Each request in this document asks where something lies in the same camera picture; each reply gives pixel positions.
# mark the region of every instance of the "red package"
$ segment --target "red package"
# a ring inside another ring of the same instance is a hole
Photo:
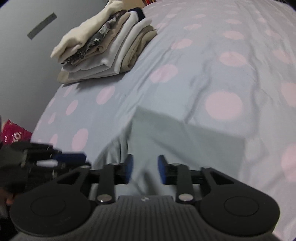
[[[32,133],[8,120],[1,133],[1,141],[9,145],[17,141],[30,141]]]

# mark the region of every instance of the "white folded shirt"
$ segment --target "white folded shirt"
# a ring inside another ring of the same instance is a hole
[[[139,20],[138,14],[135,11],[132,11],[129,18],[123,24],[123,26],[121,27],[121,30],[119,31],[117,36],[115,36],[113,38],[113,40],[111,41],[111,43],[109,44],[109,46],[105,52],[95,55],[95,56],[92,56],[90,58],[87,58],[86,60],[80,62],[77,66],[69,64],[69,63],[65,64],[62,68],[62,71],[67,71],[70,73],[72,73],[72,72],[83,73],[86,70],[90,70],[90,69],[98,67],[98,66],[102,66],[102,67],[104,66],[103,70],[105,70],[104,68],[106,68],[106,67],[110,68],[114,62],[114,59],[116,57],[116,54],[117,54],[122,42],[124,41],[124,39],[128,35],[131,28],[138,22],[138,20]]]
[[[118,53],[117,53],[117,55],[115,57],[115,60],[114,60],[114,62],[112,64],[112,66],[109,69],[105,70],[105,71],[97,72],[96,74],[89,75],[86,78],[87,79],[92,79],[92,78],[107,77],[107,76],[112,76],[112,75],[119,74],[122,60],[123,60],[124,56],[126,55],[127,51],[131,47],[132,43],[134,42],[134,40],[136,39],[138,34],[141,32],[141,30],[143,28],[147,27],[148,25],[150,25],[151,22],[152,22],[151,19],[146,19],[146,18],[144,18],[142,21],[138,22],[131,29],[128,36],[124,40],[122,46],[120,47],[120,49],[119,49],[119,51],[118,51]]]

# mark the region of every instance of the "gray wall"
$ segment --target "gray wall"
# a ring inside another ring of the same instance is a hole
[[[33,131],[60,84],[50,59],[65,33],[100,12],[105,0],[9,0],[0,8],[0,115]],[[33,40],[27,34],[52,13]]]

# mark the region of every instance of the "light blue bedsheet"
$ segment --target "light blue bedsheet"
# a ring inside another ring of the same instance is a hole
[[[276,199],[281,217],[275,234],[292,241],[296,13],[272,0],[163,0],[144,13],[158,35],[134,68],[61,86],[32,140],[84,151],[94,163],[138,106],[243,138],[237,178]]]

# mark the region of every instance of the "folded clothes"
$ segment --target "folded clothes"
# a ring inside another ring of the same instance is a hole
[[[90,58],[92,56],[95,56],[97,54],[105,52],[107,47],[111,43],[112,39],[118,34],[118,32],[120,31],[122,25],[129,18],[130,14],[131,14],[130,12],[126,12],[124,15],[122,15],[120,17],[120,19],[115,23],[113,28],[106,34],[103,41],[98,46],[95,46],[95,47],[92,47],[91,49],[89,49],[87,51],[84,59],[78,60],[76,65],[81,63],[82,61],[86,60],[87,58]]]
[[[143,10],[141,8],[139,8],[139,7],[132,8],[128,12],[131,12],[131,11],[137,12],[138,18],[139,18],[139,22],[142,21],[145,18],[145,14],[143,13]]]
[[[110,0],[101,12],[65,34],[60,43],[53,49],[50,57],[56,57],[58,62],[62,63],[84,46],[87,40],[103,26],[110,15],[122,9],[122,1]]]
[[[75,54],[67,58],[65,62],[75,64],[80,59],[83,59],[90,48],[98,46],[103,41],[107,33],[114,27],[117,20],[125,13],[126,10],[121,10],[110,16],[108,21],[103,24],[100,30],[97,31],[92,37],[90,37],[85,43],[85,45],[82,48],[78,49],[78,51]]]
[[[147,27],[148,25],[150,25],[151,22],[152,22],[151,19],[146,19],[145,18],[142,21],[138,22],[131,29],[130,33],[126,37],[126,39],[123,42],[122,46],[120,47],[112,66],[109,69],[107,69],[105,71],[102,71],[102,72],[99,72],[99,71],[97,71],[96,68],[93,68],[93,69],[91,69],[91,71],[88,71],[88,72],[89,73],[90,72],[95,72],[96,74],[85,76],[85,78],[87,78],[87,79],[100,78],[100,77],[106,77],[106,76],[112,76],[112,75],[119,74],[122,60],[123,60],[124,56],[126,55],[127,51],[131,47],[132,43],[134,42],[134,40],[136,39],[138,34],[141,32],[141,30],[143,28]]]
[[[104,71],[110,68],[114,62],[120,46],[136,22],[138,22],[137,13],[130,12],[130,17],[124,23],[118,35],[113,38],[104,53],[92,56],[79,63],[77,66],[65,64],[58,75],[58,82],[63,84],[74,83],[81,79],[85,79],[85,77],[88,75],[92,75],[98,73],[98,71]]]
[[[143,49],[156,35],[156,30],[150,25],[142,29],[122,60],[120,73],[132,69]]]
[[[76,74],[78,74],[79,72],[83,73],[85,70],[90,70],[92,68],[102,65],[105,65],[108,68],[111,67],[121,44],[123,43],[124,39],[128,35],[129,31],[132,29],[132,27],[137,23],[137,21],[137,13],[131,12],[130,17],[124,23],[118,35],[115,38],[113,38],[113,40],[111,41],[107,50],[104,53],[85,59],[76,66],[72,64],[65,64],[62,70],[68,72],[75,72]]]

